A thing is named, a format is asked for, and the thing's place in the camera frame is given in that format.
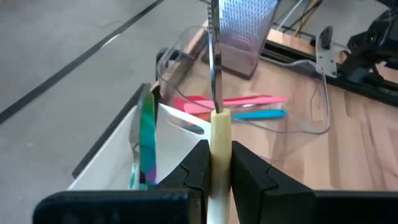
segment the gray floor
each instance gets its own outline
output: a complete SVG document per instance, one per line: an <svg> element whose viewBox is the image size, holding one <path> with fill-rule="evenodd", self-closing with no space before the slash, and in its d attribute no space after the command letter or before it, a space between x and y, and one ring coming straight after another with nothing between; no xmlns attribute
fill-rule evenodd
<svg viewBox="0 0 398 224"><path fill-rule="evenodd" d="M152 2L5 0L0 6L0 111ZM293 2L282 1L278 14ZM372 0L325 0L304 31L316 34L331 24L335 41L345 44L384 9ZM205 18L202 2L165 0L0 126L2 223L29 223L40 199L71 183L74 167L136 88L154 81L156 52Z"/></svg>

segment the metal bracket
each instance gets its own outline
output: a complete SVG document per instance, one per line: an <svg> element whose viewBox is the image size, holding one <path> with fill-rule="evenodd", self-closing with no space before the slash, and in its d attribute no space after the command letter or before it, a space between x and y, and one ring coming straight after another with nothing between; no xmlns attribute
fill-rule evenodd
<svg viewBox="0 0 398 224"><path fill-rule="evenodd" d="M324 73L326 76L337 78L337 66L333 53L333 28L326 27L320 35L317 36L315 42L317 56L317 72Z"/></svg>

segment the cream cylindrical rod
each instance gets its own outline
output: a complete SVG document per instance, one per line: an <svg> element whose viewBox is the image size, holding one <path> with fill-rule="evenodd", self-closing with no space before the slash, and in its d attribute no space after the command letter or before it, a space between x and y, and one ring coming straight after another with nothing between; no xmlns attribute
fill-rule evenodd
<svg viewBox="0 0 398 224"><path fill-rule="evenodd" d="M211 112L210 140L211 179L207 210L207 224L228 224L230 165L232 156L231 112Z"/></svg>

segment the white tray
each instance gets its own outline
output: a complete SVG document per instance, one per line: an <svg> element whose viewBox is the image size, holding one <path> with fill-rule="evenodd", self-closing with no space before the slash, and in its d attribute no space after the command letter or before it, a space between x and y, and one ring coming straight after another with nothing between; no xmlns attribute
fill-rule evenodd
<svg viewBox="0 0 398 224"><path fill-rule="evenodd" d="M68 190L127 190L133 162L129 131L136 107L123 118ZM203 128L195 134L169 121L171 116ZM157 181L167 177L201 139L210 138L210 123L159 105L156 127Z"/></svg>

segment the metal grater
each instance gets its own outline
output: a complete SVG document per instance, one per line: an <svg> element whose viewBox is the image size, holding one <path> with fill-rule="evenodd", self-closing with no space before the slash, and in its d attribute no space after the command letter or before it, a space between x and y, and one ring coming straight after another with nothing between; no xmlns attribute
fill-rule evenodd
<svg viewBox="0 0 398 224"><path fill-rule="evenodd" d="M251 78L257 67L259 52L271 29L279 1L219 0L224 68L236 72L243 78Z"/></svg>

